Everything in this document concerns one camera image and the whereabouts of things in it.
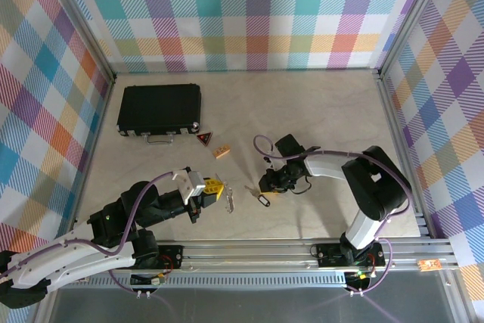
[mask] black briefcase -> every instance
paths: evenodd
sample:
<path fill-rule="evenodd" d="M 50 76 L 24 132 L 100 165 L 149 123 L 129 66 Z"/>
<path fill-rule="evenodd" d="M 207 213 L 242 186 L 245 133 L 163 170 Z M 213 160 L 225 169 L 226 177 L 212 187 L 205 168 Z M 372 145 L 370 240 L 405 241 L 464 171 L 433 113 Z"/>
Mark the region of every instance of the black briefcase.
<path fill-rule="evenodd" d="M 117 129 L 123 136 L 195 134 L 200 130 L 199 85 L 129 86 Z"/>

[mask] plaid wallpaper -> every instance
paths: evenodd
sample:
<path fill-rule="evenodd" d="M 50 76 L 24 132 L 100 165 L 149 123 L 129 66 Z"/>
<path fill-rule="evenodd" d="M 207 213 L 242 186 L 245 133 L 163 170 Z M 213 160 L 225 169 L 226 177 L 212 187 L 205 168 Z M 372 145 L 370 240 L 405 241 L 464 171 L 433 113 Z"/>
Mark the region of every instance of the plaid wallpaper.
<path fill-rule="evenodd" d="M 118 71 L 179 72 L 367 67 L 402 22 L 406 1 L 78 3 Z"/>
<path fill-rule="evenodd" d="M 484 0 L 431 0 L 388 86 L 433 222 L 484 319 Z"/>
<path fill-rule="evenodd" d="M 58 0 L 0 0 L 0 250 L 64 233 L 106 91 Z"/>

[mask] warning triangle sign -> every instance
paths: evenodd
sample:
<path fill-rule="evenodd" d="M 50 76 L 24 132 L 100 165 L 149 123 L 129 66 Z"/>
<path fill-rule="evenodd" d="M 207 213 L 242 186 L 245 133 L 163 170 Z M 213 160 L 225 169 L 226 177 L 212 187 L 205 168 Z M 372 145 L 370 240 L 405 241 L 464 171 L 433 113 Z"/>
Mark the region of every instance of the warning triangle sign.
<path fill-rule="evenodd" d="M 210 143 L 210 139 L 212 138 L 213 132 L 206 132 L 205 134 L 197 135 L 197 139 L 201 141 L 201 143 L 205 146 L 208 146 Z"/>

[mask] table surface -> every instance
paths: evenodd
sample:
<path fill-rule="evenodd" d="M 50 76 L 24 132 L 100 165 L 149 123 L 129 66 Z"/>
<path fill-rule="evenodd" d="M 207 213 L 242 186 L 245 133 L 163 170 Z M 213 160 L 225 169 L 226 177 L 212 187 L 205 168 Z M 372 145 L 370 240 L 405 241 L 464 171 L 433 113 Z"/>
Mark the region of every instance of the table surface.
<path fill-rule="evenodd" d="M 147 145 L 141 137 L 119 135 L 116 121 L 126 86 L 182 83 L 201 87 L 201 132 L 213 132 L 208 147 L 194 135 L 177 135 L 172 145 Z M 233 188 L 232 214 L 225 200 L 219 200 L 204 209 L 194 225 L 184 214 L 152 226 L 160 240 L 338 238 L 346 230 L 358 211 L 346 181 L 312 178 L 312 189 L 305 194 L 269 196 L 269 208 L 250 194 L 245 186 L 257 188 L 267 168 L 253 148 L 257 134 L 277 141 L 292 133 L 305 148 L 363 151 L 379 145 L 397 163 L 368 70 L 121 75 L 100 133 L 82 193 L 81 221 L 134 183 L 186 166 L 204 177 L 217 173 Z M 212 152 L 224 144 L 231 151 L 216 160 Z M 170 180 L 157 187 L 161 194 L 176 189 Z M 419 236 L 413 211 L 395 217 L 381 234 Z"/>

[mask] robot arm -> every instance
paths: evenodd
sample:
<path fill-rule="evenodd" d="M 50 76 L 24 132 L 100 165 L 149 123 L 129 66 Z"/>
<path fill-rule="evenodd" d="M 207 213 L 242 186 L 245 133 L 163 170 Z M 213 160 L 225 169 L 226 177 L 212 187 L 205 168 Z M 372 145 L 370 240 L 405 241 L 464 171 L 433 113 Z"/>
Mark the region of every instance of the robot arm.
<path fill-rule="evenodd" d="M 9 308 L 22 308 L 72 281 L 110 269 L 137 266 L 149 269 L 157 264 L 159 250 L 152 231 L 145 228 L 187 213 L 192 223 L 202 209 L 217 201 L 217 193 L 206 193 L 205 181 L 190 168 L 175 171 L 178 190 L 159 195 L 151 185 L 141 199 L 134 222 L 121 251 L 112 253 L 122 240 L 135 200 L 148 182 L 138 182 L 116 201 L 78 224 L 51 243 L 25 253 L 0 253 L 2 275 L 12 270 L 0 284 L 0 302 Z M 35 258 L 25 263 L 31 256 Z"/>
<path fill-rule="evenodd" d="M 262 193 L 293 190 L 302 177 L 325 176 L 348 182 L 359 208 L 340 239 L 340 252 L 349 265 L 369 250 L 382 224 L 406 201 L 407 195 L 395 175 L 411 190 L 408 181 L 379 147 L 370 147 L 363 154 L 383 164 L 394 175 L 363 157 L 349 160 L 341 155 L 318 154 L 319 147 L 305 150 L 291 134 L 276 142 L 275 147 L 282 157 L 300 157 L 291 158 L 282 165 L 280 160 L 266 159 L 273 167 L 266 170 L 259 182 Z"/>

